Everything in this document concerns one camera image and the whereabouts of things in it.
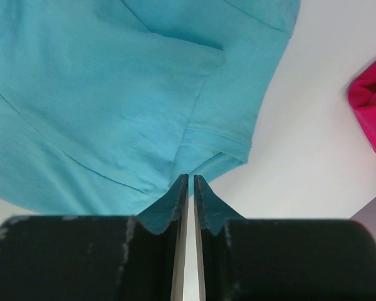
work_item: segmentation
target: wrinkled fabric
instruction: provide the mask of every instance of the wrinkled fabric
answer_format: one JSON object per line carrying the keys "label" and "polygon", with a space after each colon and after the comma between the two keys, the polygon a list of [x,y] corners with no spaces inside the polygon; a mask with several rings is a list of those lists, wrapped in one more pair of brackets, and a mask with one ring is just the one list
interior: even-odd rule
{"label": "wrinkled fabric", "polygon": [[137,214],[244,164],[297,0],[0,0],[0,198]]}
{"label": "wrinkled fabric", "polygon": [[376,62],[350,85],[348,101],[376,153]]}

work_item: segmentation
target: crumpled red garment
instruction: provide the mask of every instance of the crumpled red garment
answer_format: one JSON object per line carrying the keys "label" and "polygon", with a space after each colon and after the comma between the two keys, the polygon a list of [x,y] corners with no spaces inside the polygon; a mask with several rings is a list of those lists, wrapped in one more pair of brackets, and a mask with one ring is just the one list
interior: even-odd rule
{"label": "crumpled red garment", "polygon": [[376,153],[376,62],[350,85],[348,101]]}

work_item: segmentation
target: garment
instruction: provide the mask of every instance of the garment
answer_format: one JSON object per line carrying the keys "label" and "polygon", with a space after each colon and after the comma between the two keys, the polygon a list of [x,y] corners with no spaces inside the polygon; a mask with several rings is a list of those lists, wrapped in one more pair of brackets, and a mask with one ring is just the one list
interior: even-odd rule
{"label": "garment", "polygon": [[350,85],[348,101],[376,152],[376,62]]}
{"label": "garment", "polygon": [[247,161],[297,0],[0,0],[0,198],[137,214]]}

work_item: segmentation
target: white surface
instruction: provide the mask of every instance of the white surface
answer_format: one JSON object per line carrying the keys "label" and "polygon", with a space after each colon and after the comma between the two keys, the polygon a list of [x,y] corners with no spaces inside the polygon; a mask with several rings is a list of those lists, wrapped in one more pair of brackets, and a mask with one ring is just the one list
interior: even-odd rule
{"label": "white surface", "polygon": [[[212,183],[251,218],[349,218],[376,196],[376,155],[345,91],[376,59],[376,0],[302,0],[249,164]],[[0,222],[25,211],[0,201]],[[198,301],[192,203],[184,300]]]}

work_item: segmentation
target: blue cloth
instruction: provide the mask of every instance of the blue cloth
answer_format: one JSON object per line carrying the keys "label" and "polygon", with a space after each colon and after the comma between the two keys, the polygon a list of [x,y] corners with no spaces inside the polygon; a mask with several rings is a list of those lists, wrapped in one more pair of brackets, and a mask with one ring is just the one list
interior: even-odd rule
{"label": "blue cloth", "polygon": [[247,161],[299,0],[0,0],[0,198],[137,214]]}

